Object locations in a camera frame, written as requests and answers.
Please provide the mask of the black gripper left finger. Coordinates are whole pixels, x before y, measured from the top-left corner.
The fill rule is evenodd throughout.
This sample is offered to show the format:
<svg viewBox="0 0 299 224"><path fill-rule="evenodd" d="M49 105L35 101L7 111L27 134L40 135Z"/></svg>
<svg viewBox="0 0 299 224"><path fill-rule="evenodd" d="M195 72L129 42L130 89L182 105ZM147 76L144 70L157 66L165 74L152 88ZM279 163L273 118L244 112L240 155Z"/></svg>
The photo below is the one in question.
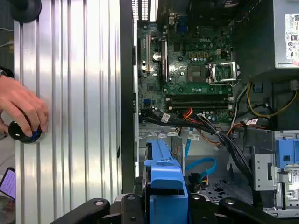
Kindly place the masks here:
<svg viewBox="0 0 299 224"><path fill-rule="evenodd" d="M142 200L138 195L122 194L114 203L93 198L53 221L54 224L143 224Z"/></svg>

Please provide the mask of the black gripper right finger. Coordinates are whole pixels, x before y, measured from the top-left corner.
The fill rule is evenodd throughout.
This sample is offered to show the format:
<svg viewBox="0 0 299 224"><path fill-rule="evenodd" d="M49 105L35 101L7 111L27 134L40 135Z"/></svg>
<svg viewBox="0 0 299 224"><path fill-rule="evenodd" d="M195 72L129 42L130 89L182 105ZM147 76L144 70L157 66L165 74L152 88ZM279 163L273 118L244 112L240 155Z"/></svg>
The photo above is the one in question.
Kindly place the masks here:
<svg viewBox="0 0 299 224"><path fill-rule="evenodd" d="M205 195L190 195L191 224L283 224L284 220L236 198L223 198L216 205Z"/></svg>

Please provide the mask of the person's hand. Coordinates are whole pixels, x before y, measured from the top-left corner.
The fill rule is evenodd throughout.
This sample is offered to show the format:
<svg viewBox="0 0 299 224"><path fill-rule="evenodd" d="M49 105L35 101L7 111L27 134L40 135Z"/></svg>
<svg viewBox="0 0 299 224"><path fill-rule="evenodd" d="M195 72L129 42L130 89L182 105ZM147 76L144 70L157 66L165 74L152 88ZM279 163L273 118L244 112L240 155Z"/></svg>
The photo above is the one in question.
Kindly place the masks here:
<svg viewBox="0 0 299 224"><path fill-rule="evenodd" d="M26 136L41 128L47 131L48 109L44 101L18 81L0 76L0 111L6 112Z"/></svg>

